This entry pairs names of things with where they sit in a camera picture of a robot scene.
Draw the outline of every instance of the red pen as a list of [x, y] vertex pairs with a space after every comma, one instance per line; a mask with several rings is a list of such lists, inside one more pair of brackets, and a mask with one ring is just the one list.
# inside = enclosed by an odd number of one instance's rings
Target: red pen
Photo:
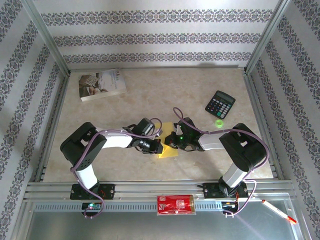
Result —
[[274, 211], [279, 216], [283, 217], [284, 219], [287, 219], [290, 223], [292, 223], [292, 224], [296, 224], [297, 223], [297, 221], [295, 219], [293, 219], [292, 217], [290, 217], [289, 215], [285, 214], [280, 209], [278, 209], [275, 206], [273, 206], [270, 202], [267, 202], [266, 200], [262, 200], [262, 204], [264, 204], [266, 207], [268, 207], [269, 209]]

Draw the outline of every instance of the red snack wrapper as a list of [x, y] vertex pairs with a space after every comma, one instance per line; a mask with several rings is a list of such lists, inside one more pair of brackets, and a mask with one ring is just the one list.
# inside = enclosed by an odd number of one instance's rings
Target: red snack wrapper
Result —
[[169, 195], [157, 197], [158, 215], [196, 214], [193, 195]]

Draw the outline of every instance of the wall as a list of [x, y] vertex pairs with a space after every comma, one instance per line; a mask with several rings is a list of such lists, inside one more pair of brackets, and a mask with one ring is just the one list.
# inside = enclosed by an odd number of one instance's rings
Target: wall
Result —
[[244, 67], [278, 0], [36, 0], [69, 68]]
[[319, 19], [319, 0], [293, 0], [251, 74], [312, 239], [320, 239]]
[[0, 240], [43, 153], [63, 75], [19, 0], [0, 0]]

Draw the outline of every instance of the black calculator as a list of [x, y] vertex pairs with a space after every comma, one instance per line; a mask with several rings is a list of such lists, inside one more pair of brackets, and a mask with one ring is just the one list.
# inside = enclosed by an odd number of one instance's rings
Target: black calculator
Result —
[[205, 110], [219, 119], [225, 119], [235, 101], [232, 96], [222, 91], [216, 91]]

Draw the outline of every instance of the book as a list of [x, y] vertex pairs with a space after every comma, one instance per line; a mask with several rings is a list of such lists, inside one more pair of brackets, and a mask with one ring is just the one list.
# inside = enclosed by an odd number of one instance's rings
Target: book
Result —
[[119, 69], [82, 75], [79, 80], [79, 96], [83, 102], [125, 92], [125, 79]]

